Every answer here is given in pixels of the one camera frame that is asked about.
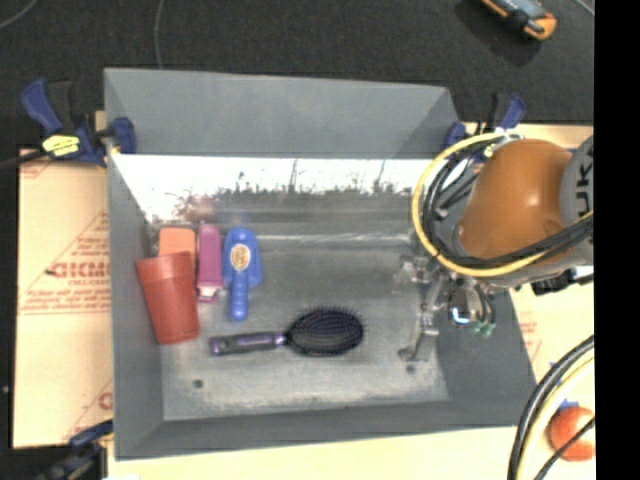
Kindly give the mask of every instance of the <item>hairbrush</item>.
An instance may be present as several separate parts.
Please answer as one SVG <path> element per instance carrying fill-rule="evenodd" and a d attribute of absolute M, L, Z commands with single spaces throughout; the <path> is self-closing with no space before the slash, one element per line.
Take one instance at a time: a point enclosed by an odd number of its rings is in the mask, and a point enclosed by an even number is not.
<path fill-rule="evenodd" d="M 324 357 L 344 354 L 357 347 L 364 326 L 353 311 L 321 306 L 298 318 L 284 332 L 256 332 L 209 338 L 214 356 L 273 350 L 286 345 L 299 354 Z"/>

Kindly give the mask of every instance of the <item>clamp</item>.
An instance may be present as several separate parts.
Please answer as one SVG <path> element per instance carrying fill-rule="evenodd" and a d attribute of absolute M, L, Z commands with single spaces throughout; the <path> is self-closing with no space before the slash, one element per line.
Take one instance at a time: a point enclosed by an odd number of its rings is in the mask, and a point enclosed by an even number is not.
<path fill-rule="evenodd" d="M 121 153 L 135 153 L 136 136 L 133 124 L 126 117 L 113 120 L 104 129 L 95 131 L 88 120 L 74 125 L 70 119 L 68 103 L 68 82 L 59 82 L 54 86 L 56 104 L 49 98 L 46 79 L 39 78 L 29 84 L 21 93 L 20 99 L 29 117 L 37 121 L 45 132 L 42 141 L 43 154 L 54 160 L 76 160 L 106 167 L 106 148 L 104 139 L 115 138 L 115 147 Z M 64 112 L 56 112 L 56 106 Z"/>

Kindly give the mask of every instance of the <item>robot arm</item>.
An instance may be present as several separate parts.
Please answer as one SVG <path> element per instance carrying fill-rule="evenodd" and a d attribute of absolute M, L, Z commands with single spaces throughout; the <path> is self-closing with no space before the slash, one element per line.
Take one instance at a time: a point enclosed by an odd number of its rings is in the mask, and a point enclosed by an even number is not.
<path fill-rule="evenodd" d="M 488 336 L 492 294 L 527 283 L 541 294 L 588 279 L 577 269 L 593 263 L 593 158 L 593 136 L 569 151 L 504 132 L 460 140 L 438 155 L 411 204 L 415 253 L 438 266 L 422 280 L 422 291 L 439 290 L 424 312 L 446 307 L 455 325 Z M 454 283 L 435 282 L 443 276 Z"/>

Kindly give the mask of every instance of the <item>gray bin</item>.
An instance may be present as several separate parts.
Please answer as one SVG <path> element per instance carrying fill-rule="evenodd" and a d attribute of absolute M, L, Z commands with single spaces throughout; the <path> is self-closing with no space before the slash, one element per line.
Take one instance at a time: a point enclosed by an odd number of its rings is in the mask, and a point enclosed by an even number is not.
<path fill-rule="evenodd" d="M 413 84 L 108 69 L 105 89 L 107 121 L 133 121 L 137 155 L 430 159 L 457 120 L 445 88 Z M 229 322 L 222 297 L 199 306 L 196 340 L 160 346 L 135 272 L 135 261 L 153 254 L 153 223 L 110 159 L 117 458 L 517 423 L 535 378 L 507 294 L 490 339 L 442 322 L 432 360 L 405 363 L 397 350 L 408 342 L 418 294 L 394 291 L 390 280 L 408 245 L 378 237 L 406 234 L 408 198 L 333 194 L 296 206 L 288 196 L 218 208 L 253 228 L 260 244 L 265 280 L 251 294 L 248 320 Z M 214 223 L 223 233 L 230 225 Z M 353 307 L 365 321 L 365 341 L 344 356 L 307 358 L 286 347 L 208 354 L 209 336 L 283 330 L 304 308 L 326 303 Z"/>

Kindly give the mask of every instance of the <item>black mat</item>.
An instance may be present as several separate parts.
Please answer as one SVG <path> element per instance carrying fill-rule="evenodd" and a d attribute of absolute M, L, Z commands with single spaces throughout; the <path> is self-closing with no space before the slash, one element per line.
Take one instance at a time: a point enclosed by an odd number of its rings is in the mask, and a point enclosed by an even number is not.
<path fill-rule="evenodd" d="M 29 1 L 0 0 L 0 23 Z M 83 115 L 103 105 L 104 67 L 157 66 L 159 1 L 38 0 L 0 28 L 0 160 L 40 139 L 19 101 L 34 79 L 71 80 Z M 516 92 L 529 122 L 593 124 L 593 16 L 573 0 L 541 1 L 558 19 L 544 43 L 514 35 L 472 0 L 165 0 L 158 45 L 165 67 L 440 84 L 467 121 L 486 117 L 494 92 Z M 15 335 L 11 170 L 0 173 L 0 197 L 3 449 Z"/>

